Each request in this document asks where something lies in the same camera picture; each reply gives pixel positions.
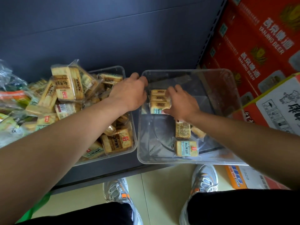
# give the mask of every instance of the plastic container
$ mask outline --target plastic container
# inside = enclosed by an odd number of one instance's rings
[[[109,67],[109,68],[98,69],[98,70],[90,71],[89,73],[95,73],[95,74],[98,74],[98,73],[113,73],[113,74],[122,75],[124,79],[126,78],[125,71],[124,71],[124,68],[122,66],[113,66],[113,67]],[[82,164],[85,164],[85,163],[91,163],[91,162],[95,162],[95,161],[98,161],[98,160],[103,160],[103,159],[107,159],[107,158],[111,158],[111,157],[124,155],[124,154],[133,152],[137,148],[137,133],[135,132],[132,113],[128,112],[128,114],[129,114],[129,121],[131,123],[131,128],[132,128],[132,135],[133,135],[132,138],[133,138],[133,141],[134,141],[132,147],[128,148],[128,150],[126,150],[126,151],[111,154],[111,155],[103,155],[103,156],[98,157],[96,159],[85,160],[84,158],[81,158],[75,164],[75,166],[82,165]]]
[[[167,89],[180,84],[196,98],[202,111],[228,117],[242,108],[233,74],[227,69],[203,70],[147,70],[147,95],[152,89]],[[245,163],[209,136],[199,139],[193,133],[189,140],[197,142],[197,157],[179,157],[175,154],[175,120],[170,115],[150,114],[149,100],[139,114],[137,157],[143,164]]]

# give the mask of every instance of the gray sneaker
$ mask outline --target gray sneaker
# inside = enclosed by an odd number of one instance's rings
[[[180,217],[180,225],[189,225],[187,207],[188,202],[196,193],[208,193],[218,190],[218,175],[213,165],[198,165],[192,177],[192,190],[189,199],[185,202]]]
[[[103,194],[107,202],[128,203],[132,208],[132,221],[134,225],[143,225],[142,218],[129,196],[126,178],[103,183]]]

